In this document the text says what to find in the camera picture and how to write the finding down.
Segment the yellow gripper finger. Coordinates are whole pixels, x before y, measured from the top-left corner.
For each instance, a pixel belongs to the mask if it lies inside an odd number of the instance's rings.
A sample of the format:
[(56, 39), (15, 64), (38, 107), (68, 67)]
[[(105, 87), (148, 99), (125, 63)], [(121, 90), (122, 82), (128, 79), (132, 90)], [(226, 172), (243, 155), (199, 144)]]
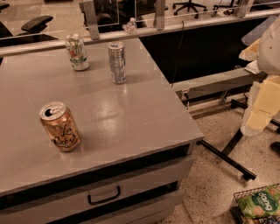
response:
[(280, 111), (280, 77), (269, 75), (262, 83), (254, 81), (248, 94), (241, 133), (252, 137), (260, 134)]

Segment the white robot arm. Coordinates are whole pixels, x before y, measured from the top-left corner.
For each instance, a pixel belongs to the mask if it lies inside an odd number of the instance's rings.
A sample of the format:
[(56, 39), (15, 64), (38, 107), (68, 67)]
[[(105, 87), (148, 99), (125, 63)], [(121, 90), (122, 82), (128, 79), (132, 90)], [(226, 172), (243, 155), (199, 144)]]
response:
[(239, 58), (249, 61), (268, 76), (262, 82), (254, 81), (248, 94), (241, 133), (252, 137), (260, 134), (280, 111), (280, 17), (277, 17), (263, 35), (256, 39)]

